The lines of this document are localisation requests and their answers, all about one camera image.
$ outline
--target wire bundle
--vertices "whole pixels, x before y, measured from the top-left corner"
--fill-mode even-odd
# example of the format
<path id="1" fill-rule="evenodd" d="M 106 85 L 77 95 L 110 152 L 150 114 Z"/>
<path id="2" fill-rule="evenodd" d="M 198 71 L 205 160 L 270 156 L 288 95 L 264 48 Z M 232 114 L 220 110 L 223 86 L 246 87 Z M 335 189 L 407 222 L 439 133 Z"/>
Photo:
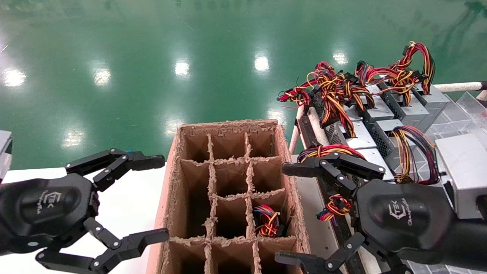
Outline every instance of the wire bundle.
<path id="1" fill-rule="evenodd" d="M 342 195 L 335 194 L 330 196 L 330 201 L 325 208 L 316 213 L 316 217 L 322 221 L 331 220 L 334 225 L 337 225 L 335 216 L 344 216 L 349 213 L 352 205 Z"/>
<path id="2" fill-rule="evenodd" d="M 256 216 L 257 222 L 256 232 L 264 237 L 277 237 L 280 227 L 279 215 L 281 214 L 279 212 L 275 212 L 268 205 L 256 206 L 254 207 L 253 212 Z"/>
<path id="3" fill-rule="evenodd" d="M 335 144 L 335 145 L 328 145 L 328 146 L 318 146 L 318 147 L 312 147 L 303 150 L 299 155 L 298 155 L 298 163 L 304 162 L 308 157 L 324 157 L 326 155 L 329 155 L 330 153 L 333 152 L 338 152 L 338 153 L 343 153 L 347 155 L 352 155 L 357 158 L 365 160 L 364 156 L 360 154 L 358 151 L 355 149 L 342 145 L 342 144 Z"/>
<path id="4" fill-rule="evenodd" d="M 423 74 L 408 69 L 412 62 L 412 56 L 417 51 L 423 54 Z M 360 96 L 365 96 L 367 108 L 374 108 L 372 96 L 385 92 L 394 92 L 402 96 L 402 106 L 409 106 L 412 96 L 411 89 L 415 84 L 422 82 L 424 94 L 429 94 L 431 81 L 434 76 L 435 66 L 428 49 L 421 43 L 410 42 L 409 47 L 403 52 L 404 57 L 388 67 L 374 68 L 364 61 L 357 63 L 355 75 L 343 71 L 335 72 L 333 66 L 322 61 L 315 66 L 314 71 L 306 75 L 306 82 L 296 85 L 294 88 L 282 92 L 277 98 L 280 102 L 294 101 L 298 106 L 311 105 L 311 95 L 320 93 L 323 99 L 325 111 L 321 120 L 322 126 L 327 126 L 335 121 L 340 121 L 350 138 L 355 138 L 354 125 L 347 116 L 343 106 L 355 104 L 357 110 L 365 111 Z M 391 86 L 378 93 L 371 94 L 367 85 L 388 82 Z"/>
<path id="5" fill-rule="evenodd" d="M 307 88 L 313 88 L 313 92 L 319 92 L 324 104 L 324 115 L 321 121 L 323 125 L 329 125 L 337 120 L 341 122 L 351 138 L 355 137 L 354 125 L 345 113 L 343 105 L 356 104 L 360 111 L 365 111 L 365 106 L 360 98 L 364 95 L 367 107 L 374 108 L 374 100 L 370 92 L 364 87 L 350 80 L 352 75 L 336 73 L 333 66 L 325 61 L 318 63 L 313 72 L 306 75 L 306 82 L 284 91 L 278 97 L 278 101 L 294 101 L 298 106 L 310 105 L 311 100 L 306 92 Z"/>
<path id="6" fill-rule="evenodd" d="M 404 70 L 406 69 L 409 65 L 411 65 L 412 62 L 412 56 L 416 52 L 421 52 L 423 55 L 423 75 L 424 75 L 424 80 L 421 83 L 421 87 L 423 88 L 424 94 L 430 94 L 430 87 L 431 83 L 433 81 L 434 77 L 434 72 L 435 72 L 435 64 L 433 57 L 431 57 L 431 54 L 428 50 L 428 48 L 423 45 L 422 43 L 416 43 L 414 41 L 409 42 L 409 47 L 405 49 L 403 52 L 403 58 L 401 60 L 391 64 L 389 68 L 394 69 L 394 70 Z"/>
<path id="7" fill-rule="evenodd" d="M 428 137 L 417 128 L 411 126 L 397 126 L 391 131 L 391 136 L 395 137 L 397 140 L 397 146 L 399 148 L 399 164 L 401 166 L 401 173 L 394 174 L 396 182 L 415 182 L 424 185 L 436 184 L 439 177 L 436 151 Z M 419 180 L 413 152 L 408 140 L 414 143 L 426 157 L 430 171 L 430 177 L 428 179 Z M 411 167 L 413 168 L 413 178 L 409 175 Z"/>

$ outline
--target cardboard box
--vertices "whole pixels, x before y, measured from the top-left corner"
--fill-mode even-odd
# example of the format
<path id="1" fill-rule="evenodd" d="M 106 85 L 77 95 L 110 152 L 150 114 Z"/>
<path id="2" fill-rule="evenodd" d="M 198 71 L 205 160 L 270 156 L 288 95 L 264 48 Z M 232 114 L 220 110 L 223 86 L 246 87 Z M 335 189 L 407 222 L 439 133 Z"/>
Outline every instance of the cardboard box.
<path id="1" fill-rule="evenodd" d="M 301 273 L 274 261 L 278 250 L 310 253 L 284 129 L 276 120 L 183 125 L 168 156 L 156 228 L 169 241 L 150 248 L 147 274 Z M 256 234 L 254 206 L 267 204 L 286 235 Z"/>

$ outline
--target white table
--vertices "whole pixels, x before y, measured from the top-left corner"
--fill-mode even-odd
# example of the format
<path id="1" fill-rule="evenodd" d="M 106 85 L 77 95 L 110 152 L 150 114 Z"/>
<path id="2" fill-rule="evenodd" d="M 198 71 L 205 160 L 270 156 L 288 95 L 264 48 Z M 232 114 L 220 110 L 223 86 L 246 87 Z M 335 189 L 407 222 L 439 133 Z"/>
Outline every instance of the white table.
<path id="1" fill-rule="evenodd" d="M 159 205 L 165 167 L 146 171 L 129 171 L 105 192 L 99 193 L 100 208 L 96 220 L 119 239 L 132 233 L 152 230 Z M 66 175 L 64 168 L 11 170 L 3 183 L 33 178 L 53 179 Z M 92 179 L 96 173 L 86 178 Z M 106 247 L 90 234 L 83 236 L 64 253 L 97 257 Z M 36 262 L 39 251 L 0 257 L 2 274 L 54 274 Z M 143 274 L 146 271 L 149 247 L 142 257 L 120 263 L 111 274 Z"/>

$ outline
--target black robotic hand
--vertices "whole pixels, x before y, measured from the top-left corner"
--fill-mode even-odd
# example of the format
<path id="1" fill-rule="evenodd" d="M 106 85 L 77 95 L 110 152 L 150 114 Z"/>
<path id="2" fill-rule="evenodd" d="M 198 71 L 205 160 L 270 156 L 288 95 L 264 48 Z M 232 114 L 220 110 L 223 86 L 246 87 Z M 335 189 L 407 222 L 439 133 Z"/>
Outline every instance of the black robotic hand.
<path id="1" fill-rule="evenodd" d="M 441 187 L 389 184 L 381 180 L 383 168 L 339 153 L 285 163 L 282 171 L 290 176 L 321 177 L 333 185 L 353 205 L 355 234 L 328 259 L 278 252 L 279 263 L 299 264 L 310 274 L 341 273 L 338 268 L 362 246 L 385 260 L 390 273 L 412 273 L 401 259 L 487 271 L 487 225 L 480 219 L 460 220 Z M 369 181 L 359 188 L 341 171 Z"/>
<path id="2" fill-rule="evenodd" d="M 98 191 L 109 188 L 129 170 L 161 168 L 162 155 L 111 149 L 66 165 L 65 177 L 0 185 L 0 255 L 29 253 L 44 267 L 80 274 L 106 274 L 123 260 L 140 257 L 147 245 L 166 241 L 166 229 L 118 239 L 95 221 Z M 103 169 L 93 178 L 84 175 Z M 87 232 L 108 249 L 97 258 L 60 253 Z"/>

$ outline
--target green floor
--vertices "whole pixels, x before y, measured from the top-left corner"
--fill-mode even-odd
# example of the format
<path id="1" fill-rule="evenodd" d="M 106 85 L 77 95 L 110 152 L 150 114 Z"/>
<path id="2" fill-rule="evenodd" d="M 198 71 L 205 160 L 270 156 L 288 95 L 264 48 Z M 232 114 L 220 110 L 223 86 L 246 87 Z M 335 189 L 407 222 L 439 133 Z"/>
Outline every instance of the green floor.
<path id="1" fill-rule="evenodd" d="M 486 2 L 2 0 L 0 128 L 12 169 L 111 147 L 166 154 L 182 123 L 276 118 L 320 60 L 352 71 L 430 47 L 434 83 L 487 79 Z"/>

